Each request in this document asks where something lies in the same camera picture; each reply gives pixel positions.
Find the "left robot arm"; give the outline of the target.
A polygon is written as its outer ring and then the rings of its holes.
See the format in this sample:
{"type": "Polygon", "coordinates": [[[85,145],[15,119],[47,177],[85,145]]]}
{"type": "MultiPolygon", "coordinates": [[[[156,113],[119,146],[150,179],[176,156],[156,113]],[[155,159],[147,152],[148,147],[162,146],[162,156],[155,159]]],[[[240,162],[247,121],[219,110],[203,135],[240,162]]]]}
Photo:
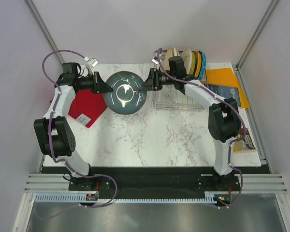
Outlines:
{"type": "Polygon", "coordinates": [[[41,152],[49,155],[55,163],[62,163],[72,176],[80,177],[80,185],[91,190],[96,186],[96,177],[89,174],[90,165],[76,150],[76,139],[67,121],[67,116],[77,93],[90,90],[94,94],[112,92],[113,89],[94,70],[98,61],[84,57],[87,76],[79,73],[78,63],[64,63],[63,73],[55,82],[55,94],[46,114],[34,121],[34,130],[41,152]]]}

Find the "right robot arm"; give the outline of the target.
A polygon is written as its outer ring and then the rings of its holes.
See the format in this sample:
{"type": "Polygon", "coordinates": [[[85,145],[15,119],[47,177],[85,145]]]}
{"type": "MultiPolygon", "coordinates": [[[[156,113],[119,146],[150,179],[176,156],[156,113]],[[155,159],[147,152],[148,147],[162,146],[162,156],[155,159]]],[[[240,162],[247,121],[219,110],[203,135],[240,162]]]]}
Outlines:
{"type": "Polygon", "coordinates": [[[163,67],[151,68],[140,90],[160,91],[163,86],[172,85],[208,111],[208,130],[216,153],[211,182],[215,189],[223,190],[229,185],[235,171],[232,165],[233,144],[237,141],[239,130],[245,128],[237,102],[234,98],[226,99],[215,94],[199,79],[187,74],[180,56],[170,58],[169,65],[169,71],[163,67]]]}

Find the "blue and cream plate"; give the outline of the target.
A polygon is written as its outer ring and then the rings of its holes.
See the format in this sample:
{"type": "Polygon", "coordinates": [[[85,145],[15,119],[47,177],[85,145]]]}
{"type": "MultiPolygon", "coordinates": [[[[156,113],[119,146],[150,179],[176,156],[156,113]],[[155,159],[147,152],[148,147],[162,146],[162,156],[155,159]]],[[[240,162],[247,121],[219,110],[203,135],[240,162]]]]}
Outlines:
{"type": "Polygon", "coordinates": [[[174,55],[175,56],[180,56],[180,52],[174,47],[174,55]]]}

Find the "dark blue blossom plate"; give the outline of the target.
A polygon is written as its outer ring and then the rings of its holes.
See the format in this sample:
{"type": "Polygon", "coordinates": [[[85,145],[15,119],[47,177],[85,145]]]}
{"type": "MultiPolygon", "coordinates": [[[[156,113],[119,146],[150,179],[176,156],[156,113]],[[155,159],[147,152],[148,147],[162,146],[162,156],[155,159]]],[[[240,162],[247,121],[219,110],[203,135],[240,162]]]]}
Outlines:
{"type": "Polygon", "coordinates": [[[119,71],[112,74],[106,84],[113,91],[104,93],[103,98],[113,112],[122,115],[134,114],[145,104],[147,92],[140,90],[144,81],[139,75],[129,71],[119,71]]]}

